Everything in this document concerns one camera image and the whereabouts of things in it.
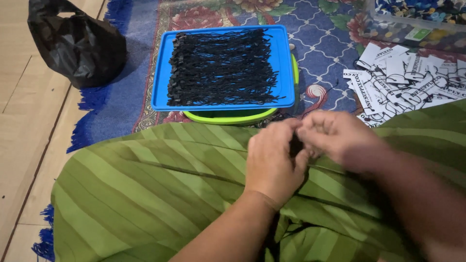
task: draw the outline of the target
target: clear plastic container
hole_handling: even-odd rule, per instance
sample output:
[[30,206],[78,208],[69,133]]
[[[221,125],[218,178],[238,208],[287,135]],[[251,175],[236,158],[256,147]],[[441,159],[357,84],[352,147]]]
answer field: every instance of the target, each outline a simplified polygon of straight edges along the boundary
[[466,25],[378,14],[375,0],[366,0],[363,14],[364,38],[466,54]]

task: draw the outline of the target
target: blue plastic lid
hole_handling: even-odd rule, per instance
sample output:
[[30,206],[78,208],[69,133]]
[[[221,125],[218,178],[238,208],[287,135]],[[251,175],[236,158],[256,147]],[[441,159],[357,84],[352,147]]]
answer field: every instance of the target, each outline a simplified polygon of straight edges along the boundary
[[[272,87],[272,95],[285,97],[277,99],[276,103],[265,104],[235,104],[235,105],[197,105],[197,106],[168,106],[168,82],[171,76],[171,65],[169,64],[171,53],[173,51],[172,41],[179,32],[196,33],[218,33],[239,32],[245,29],[267,29],[265,36],[270,39],[270,58],[268,62],[273,71],[279,71],[277,84]],[[280,108],[290,107],[295,103],[295,89],[293,84],[293,74],[291,69],[291,54],[289,50],[288,34],[286,27],[283,25],[268,26],[241,26],[225,28],[202,28],[183,31],[165,32],[160,41],[158,51],[157,65],[154,75],[154,86],[152,90],[152,108],[156,111],[209,111],[209,110],[245,110],[261,108]]]

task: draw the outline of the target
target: black plastic bag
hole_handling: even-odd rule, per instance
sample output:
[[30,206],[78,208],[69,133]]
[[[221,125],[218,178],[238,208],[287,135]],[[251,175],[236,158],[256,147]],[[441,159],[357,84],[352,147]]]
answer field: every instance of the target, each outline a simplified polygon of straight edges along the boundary
[[[69,18],[59,13],[75,13]],[[67,0],[29,0],[27,24],[45,63],[74,87],[109,83],[126,63],[126,39]]]

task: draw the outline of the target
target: green striped fabric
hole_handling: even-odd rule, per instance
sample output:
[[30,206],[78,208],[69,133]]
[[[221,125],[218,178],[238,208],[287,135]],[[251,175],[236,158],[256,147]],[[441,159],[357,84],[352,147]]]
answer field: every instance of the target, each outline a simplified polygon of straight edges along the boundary
[[[169,260],[242,193],[257,129],[169,123],[76,153],[53,191],[58,262]],[[376,128],[466,188],[466,100],[397,116]],[[280,211],[262,261],[415,261],[383,194],[326,157]]]

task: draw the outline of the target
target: hand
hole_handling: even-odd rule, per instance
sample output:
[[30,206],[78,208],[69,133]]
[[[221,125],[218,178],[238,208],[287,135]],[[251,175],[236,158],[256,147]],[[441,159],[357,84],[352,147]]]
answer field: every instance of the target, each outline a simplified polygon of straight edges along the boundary
[[289,142],[301,124],[296,118],[272,123],[249,140],[244,191],[262,193],[275,210],[279,210],[304,181],[308,151],[301,150],[295,159],[289,155]]
[[346,112],[312,112],[302,121],[297,135],[309,151],[322,150],[345,169],[357,173],[373,171],[375,159],[390,150],[374,131]]

